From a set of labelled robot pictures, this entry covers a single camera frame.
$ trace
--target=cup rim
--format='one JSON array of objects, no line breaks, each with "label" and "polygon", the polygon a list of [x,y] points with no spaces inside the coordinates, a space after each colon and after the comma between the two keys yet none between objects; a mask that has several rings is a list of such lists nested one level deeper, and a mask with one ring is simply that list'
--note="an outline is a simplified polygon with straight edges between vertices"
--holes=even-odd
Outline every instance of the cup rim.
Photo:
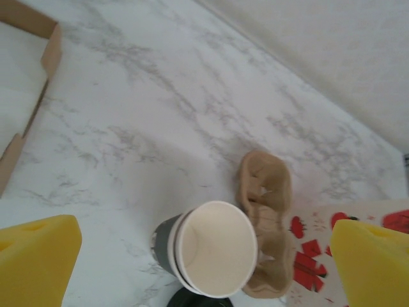
[{"label": "cup rim", "polygon": [[226,201],[221,201],[221,200],[213,200],[213,201],[208,201],[202,205],[200,205],[198,208],[190,211],[189,213],[193,213],[194,211],[196,211],[199,208],[203,208],[205,206],[209,206],[212,205],[214,203],[219,203],[221,205],[226,205],[228,207],[231,207],[233,210],[237,211],[242,217],[243,220],[245,221],[245,224],[247,225],[249,231],[252,233],[252,243],[253,243],[253,261],[252,261],[252,265],[251,265],[251,269],[249,269],[249,272],[247,273],[246,277],[243,279],[243,281],[237,286],[236,289],[234,289],[233,291],[231,291],[230,293],[226,293],[223,295],[213,295],[213,294],[208,294],[205,293],[203,291],[201,291],[198,287],[195,286],[195,284],[193,283],[193,281],[189,278],[189,275],[187,274],[187,271],[185,270],[184,266],[181,262],[181,250],[182,250],[182,244],[181,244],[181,237],[180,234],[183,233],[183,231],[186,229],[187,225],[188,225],[188,221],[192,218],[192,214],[189,214],[189,216],[187,216],[182,222],[181,225],[178,227],[178,230],[175,234],[175,245],[174,245],[174,252],[175,252],[175,260],[177,263],[177,266],[180,268],[180,273],[183,276],[183,278],[185,279],[185,281],[187,283],[189,283],[189,285],[191,287],[194,287],[195,289],[197,289],[197,291],[200,291],[201,294],[208,296],[208,297],[212,297],[215,299],[222,299],[222,298],[226,298],[229,296],[232,296],[233,294],[237,293],[240,289],[242,289],[246,283],[250,280],[251,276],[254,273],[254,270],[256,268],[257,265],[257,259],[258,259],[258,242],[257,242],[257,236],[256,236],[256,232],[254,231],[254,228],[249,220],[249,218],[244,214],[243,211],[241,211],[237,206],[228,203]]},{"label": "cup rim", "polygon": [[199,294],[202,295],[201,292],[199,292],[198,290],[196,290],[195,288],[193,288],[188,282],[187,280],[182,276],[180,270],[179,270],[179,266],[176,262],[176,253],[175,251],[175,240],[178,234],[178,231],[180,229],[180,224],[181,222],[192,212],[193,210],[190,210],[184,214],[182,214],[174,223],[174,225],[172,226],[171,232],[169,233],[169,240],[167,241],[167,257],[169,259],[169,264],[171,265],[172,271],[174,273],[174,275],[178,278],[179,282],[189,291],[195,293],[195,294]]}]

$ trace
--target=cardboard box edge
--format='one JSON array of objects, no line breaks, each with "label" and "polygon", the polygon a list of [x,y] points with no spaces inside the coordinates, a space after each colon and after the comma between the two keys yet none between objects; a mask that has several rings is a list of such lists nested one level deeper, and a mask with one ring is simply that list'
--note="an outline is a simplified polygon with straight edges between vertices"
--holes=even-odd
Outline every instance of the cardboard box edge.
[{"label": "cardboard box edge", "polygon": [[[31,34],[34,34],[40,37],[44,37],[44,38],[48,38],[49,41],[47,43],[47,46],[45,47],[44,53],[40,60],[44,70],[47,73],[47,80],[43,86],[43,90],[40,96],[38,97],[33,113],[31,114],[30,119],[27,122],[23,136],[21,136],[20,134],[14,135],[13,139],[9,142],[6,150],[2,153],[2,156],[0,157],[0,198],[2,197],[6,189],[7,183],[10,180],[10,177],[12,176],[14,167],[16,166],[17,161],[19,160],[22,148],[24,146],[24,143],[26,142],[28,132],[37,115],[38,109],[40,108],[45,91],[50,81],[54,77],[54,73],[57,70],[59,62],[61,60],[61,28],[58,22],[44,15],[43,13],[40,13],[36,11],[35,9],[23,3],[20,3],[16,0],[4,0],[4,2],[1,4],[1,7],[5,8],[5,10],[4,11],[2,10],[3,12],[2,12],[0,22],[5,22],[19,29],[27,31]],[[30,30],[28,31],[27,27],[29,27],[29,24],[27,24],[27,22],[24,23],[23,28],[20,28],[18,27],[19,25],[18,22],[17,23],[13,22],[13,14],[8,19],[8,16],[7,16],[8,12],[14,12],[14,10],[21,10],[21,9],[23,9],[27,14],[31,15],[32,17],[39,18],[43,22],[45,21],[46,22],[45,28],[48,27],[50,24],[52,24],[53,28],[52,28],[51,33],[49,35],[48,34],[45,35],[45,33],[38,34],[37,33],[38,23],[41,23],[38,20],[34,22],[34,24],[37,25],[36,31],[30,31]]]}]

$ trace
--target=gray marble veining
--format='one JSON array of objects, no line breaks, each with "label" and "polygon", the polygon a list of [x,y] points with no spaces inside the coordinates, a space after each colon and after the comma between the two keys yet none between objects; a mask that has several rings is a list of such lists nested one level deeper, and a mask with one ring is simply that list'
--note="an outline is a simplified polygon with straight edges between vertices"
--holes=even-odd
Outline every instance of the gray marble veining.
[{"label": "gray marble veining", "polygon": [[296,207],[407,197],[401,153],[196,3],[28,3],[60,20],[64,54],[0,226],[77,217],[63,306],[165,306],[180,284],[153,261],[150,233],[204,201],[234,202],[255,148],[288,163]]}]

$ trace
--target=paper cup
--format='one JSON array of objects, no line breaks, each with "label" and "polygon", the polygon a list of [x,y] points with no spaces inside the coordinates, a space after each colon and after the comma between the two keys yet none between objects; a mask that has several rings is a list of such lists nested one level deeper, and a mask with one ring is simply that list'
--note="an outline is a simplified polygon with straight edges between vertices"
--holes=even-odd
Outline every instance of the paper cup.
[{"label": "paper cup", "polygon": [[233,295],[254,272],[258,247],[247,216],[210,201],[160,224],[151,250],[160,266],[188,290],[214,298]]},{"label": "paper cup", "polygon": [[196,294],[201,294],[186,282],[178,269],[174,257],[176,231],[180,228],[181,221],[183,221],[190,212],[179,214],[178,216],[174,216],[160,224],[153,232],[150,247],[153,258],[163,269],[172,275],[175,275],[187,290]]}]

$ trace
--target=cardboard cup holder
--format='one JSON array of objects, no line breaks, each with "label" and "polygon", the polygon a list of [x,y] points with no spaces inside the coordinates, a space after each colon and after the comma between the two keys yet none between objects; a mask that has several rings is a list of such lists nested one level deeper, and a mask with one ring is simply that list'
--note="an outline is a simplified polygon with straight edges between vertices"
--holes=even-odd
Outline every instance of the cardboard cup holder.
[{"label": "cardboard cup holder", "polygon": [[283,296],[293,280],[295,252],[282,225],[291,206],[291,176],[279,158],[258,150],[242,159],[236,195],[256,231],[256,270],[243,291],[255,298]]}]

